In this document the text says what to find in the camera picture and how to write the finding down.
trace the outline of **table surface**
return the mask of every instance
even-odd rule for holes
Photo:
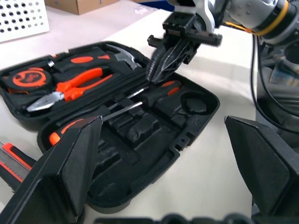
[[[153,12],[106,40],[134,47],[150,57],[154,48],[149,47],[146,40],[151,34],[163,35],[162,22],[169,14],[164,10]],[[88,30],[97,25],[92,20],[87,18],[85,20]],[[182,65],[178,73],[208,89],[219,98],[221,105],[217,113],[194,143],[180,153],[181,156],[174,165],[155,184],[149,185],[137,195],[127,208],[112,215],[104,215],[86,206],[86,224],[92,223],[95,217],[161,219],[168,213],[179,213],[186,218],[198,216],[223,218],[232,212],[250,215],[251,194],[237,168],[224,125],[224,117],[233,115],[255,119],[255,108],[249,88],[252,39],[251,35],[245,32],[227,27],[221,27],[216,32],[223,35],[222,45],[219,48],[201,46],[192,62],[189,65]],[[72,34],[63,29],[55,34],[46,35],[56,37],[56,43],[53,43],[50,37],[45,38],[48,39],[48,44],[53,46],[59,44],[54,50],[48,47],[47,53],[98,41],[83,34],[79,39],[73,38]],[[41,49],[34,50],[28,47],[28,50],[32,52],[32,57],[47,54]],[[23,55],[18,58],[18,61],[32,57],[26,58]],[[9,113],[3,100],[0,101],[0,106],[2,124],[8,126],[0,127],[0,140],[12,142],[25,153],[38,159],[41,153],[37,147],[36,133],[30,133],[22,128]],[[0,202],[5,204],[11,197],[10,189],[3,181],[0,181],[0,187]]]

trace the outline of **hammer head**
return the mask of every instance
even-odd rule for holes
[[[116,59],[118,61],[124,61],[126,62],[132,70],[135,70],[136,68],[141,68],[142,66],[138,63],[135,62],[135,57],[133,55],[131,55],[129,52],[127,52],[126,50],[107,44],[108,47],[110,48],[114,48],[116,50],[119,51],[119,53],[114,54],[114,56],[116,57]]]

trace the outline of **tool kit case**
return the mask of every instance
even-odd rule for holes
[[[126,60],[113,57],[119,51],[111,46],[131,54],[138,66],[133,69]],[[0,93],[7,107],[27,129],[39,131],[37,143],[43,153],[79,120],[105,117],[142,101],[144,95],[155,99],[103,123],[87,195],[87,203],[101,213],[122,210],[157,180],[199,136],[220,105],[214,94],[178,74],[160,85],[149,84],[145,79],[147,63],[148,58],[135,49],[99,42],[0,71]],[[80,87],[100,84],[82,96],[67,101],[65,94],[48,109],[26,110],[57,90],[58,84],[96,68],[101,68],[102,75]],[[33,88],[28,82],[42,83]],[[171,89],[174,84],[179,87]],[[145,88],[143,92],[127,97],[141,88]],[[157,98],[163,88],[167,94]]]

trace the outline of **tape measure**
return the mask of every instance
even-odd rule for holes
[[[16,74],[1,77],[9,93],[29,93],[47,88],[52,82],[50,73],[42,68],[29,68]]]

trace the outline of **orange accent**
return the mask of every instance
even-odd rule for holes
[[[6,169],[12,176],[15,177],[15,179],[17,179],[18,181],[20,181],[21,183],[23,182],[23,180],[17,175],[15,174],[9,167],[7,167],[3,162],[0,161],[0,165]]]
[[[10,93],[10,94],[15,94],[15,93],[24,93],[24,94],[29,94],[29,92],[27,92],[27,91],[23,91],[23,90],[13,90],[13,89],[7,89],[8,90],[8,92]]]
[[[12,147],[14,147],[10,143],[6,143],[3,145],[3,149],[5,149],[9,154],[11,154],[17,161],[19,161],[23,166],[25,166],[27,169],[31,170],[31,166],[28,165],[24,160],[22,160],[19,156],[17,156],[13,151],[11,151]]]
[[[98,56],[98,59],[110,59],[109,55]]]
[[[71,59],[71,62],[74,64],[81,64],[81,63],[86,63],[86,62],[91,62],[93,60],[93,57],[86,56],[86,57],[76,57]]]
[[[98,78],[103,76],[103,70],[101,68],[90,69],[81,74],[77,75],[76,77],[72,78],[71,80],[63,83],[58,83],[56,91],[66,93],[71,88],[77,87],[93,78]]]
[[[26,70],[14,75],[13,83],[21,87],[38,87],[43,86],[46,81],[46,75],[40,70]]]
[[[81,121],[81,120],[83,120],[83,119],[79,119],[79,120],[76,120],[76,121],[73,121],[73,122],[69,123],[67,126],[65,126],[65,127],[61,130],[61,134],[64,134],[65,131],[66,131],[70,126],[72,126],[73,124],[75,124],[75,123],[77,123],[78,121]]]
[[[64,93],[64,100],[65,101],[71,101],[71,100],[75,100],[78,99],[79,97],[81,97],[84,92],[86,90],[90,90],[93,87],[100,85],[101,83],[107,81],[108,79],[110,79],[113,75],[109,75],[103,79],[101,79],[100,81],[97,81],[96,83],[86,86],[86,87],[81,87],[81,88],[72,88],[69,91],[67,91],[66,93]]]
[[[245,32],[247,32],[247,33],[249,33],[249,34],[252,34],[252,30],[251,30],[251,29],[248,29],[248,28],[246,28],[246,27],[236,25],[236,24],[234,24],[234,23],[232,23],[232,22],[225,22],[225,24],[228,25],[228,26],[232,26],[232,27],[236,27],[236,28],[238,28],[238,29],[241,29],[241,30],[243,30],[243,31],[245,31]]]
[[[174,93],[176,93],[177,91],[179,91],[180,90],[180,88],[179,87],[176,87],[176,88],[173,88],[172,90],[170,90],[169,92],[168,92],[168,96],[171,96],[172,94],[174,94]]]
[[[37,70],[37,71],[43,71],[42,68],[28,68],[28,70]]]
[[[169,82],[167,82],[167,83],[164,83],[164,84],[162,85],[162,87],[166,87],[166,86],[169,86],[169,85],[172,85],[172,84],[174,84],[174,81],[169,81]]]
[[[53,145],[55,145],[57,142],[60,141],[60,137],[59,137],[59,135],[58,135],[56,132],[53,132],[53,133],[50,134],[50,136],[49,136],[49,141],[50,141],[50,144],[53,146]]]

